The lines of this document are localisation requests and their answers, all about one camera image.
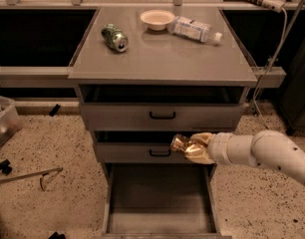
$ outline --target water bottle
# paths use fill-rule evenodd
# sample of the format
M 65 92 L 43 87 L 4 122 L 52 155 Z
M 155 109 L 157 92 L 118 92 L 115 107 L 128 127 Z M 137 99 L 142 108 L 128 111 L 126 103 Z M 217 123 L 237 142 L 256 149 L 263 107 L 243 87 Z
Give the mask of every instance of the water bottle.
M 176 34 L 201 43 L 220 44 L 223 38 L 223 35 L 219 32 L 214 32 L 209 24 L 181 16 L 174 17 L 167 29 L 171 34 Z

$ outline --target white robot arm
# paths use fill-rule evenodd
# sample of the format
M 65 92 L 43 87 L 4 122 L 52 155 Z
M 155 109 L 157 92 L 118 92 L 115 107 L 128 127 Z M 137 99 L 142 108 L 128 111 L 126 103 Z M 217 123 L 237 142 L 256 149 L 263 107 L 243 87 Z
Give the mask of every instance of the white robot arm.
M 242 164 L 277 170 L 305 186 L 305 152 L 278 131 L 264 130 L 256 135 L 205 132 L 191 138 L 177 134 L 171 150 L 182 152 L 196 163 Z

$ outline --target green soda can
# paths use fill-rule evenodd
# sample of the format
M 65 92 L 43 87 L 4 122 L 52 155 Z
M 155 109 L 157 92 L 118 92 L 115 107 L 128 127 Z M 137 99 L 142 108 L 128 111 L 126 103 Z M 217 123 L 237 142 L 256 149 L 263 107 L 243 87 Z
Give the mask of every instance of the green soda can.
M 102 36 L 108 47 L 118 52 L 124 52 L 129 46 L 128 37 L 114 24 L 105 25 L 102 30 Z

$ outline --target drawer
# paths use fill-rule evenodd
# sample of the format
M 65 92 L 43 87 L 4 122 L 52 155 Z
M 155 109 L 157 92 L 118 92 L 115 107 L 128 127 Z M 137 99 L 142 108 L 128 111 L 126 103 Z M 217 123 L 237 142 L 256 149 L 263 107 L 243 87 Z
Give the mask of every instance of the drawer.
M 79 84 L 85 104 L 239 104 L 244 87 Z
M 81 106 L 89 130 L 234 130 L 243 105 L 229 106 Z
M 176 131 L 93 131 L 98 162 L 105 163 L 190 163 L 170 151 Z
M 207 175 L 204 166 L 115 164 L 95 238 L 231 239 L 218 231 Z

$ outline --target speckled floor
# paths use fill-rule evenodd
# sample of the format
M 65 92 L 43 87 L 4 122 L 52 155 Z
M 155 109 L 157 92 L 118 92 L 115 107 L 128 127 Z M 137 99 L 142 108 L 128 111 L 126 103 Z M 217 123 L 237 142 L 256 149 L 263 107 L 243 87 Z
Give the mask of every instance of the speckled floor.
M 284 132 L 271 104 L 263 104 L 262 112 L 272 129 Z M 39 177 L 0 185 L 2 238 L 47 239 L 55 231 L 68 239 L 100 235 L 107 183 L 81 117 L 45 113 L 21 115 L 21 120 L 22 130 L 0 150 L 0 161 L 8 158 L 13 167 L 8 177 L 57 166 L 64 170 L 45 177 L 46 191 Z M 262 129 L 261 118 L 246 112 L 235 133 Z M 305 150 L 305 130 L 291 138 Z M 293 179 L 269 170 L 219 166 L 211 185 L 223 235 L 305 238 L 305 188 Z

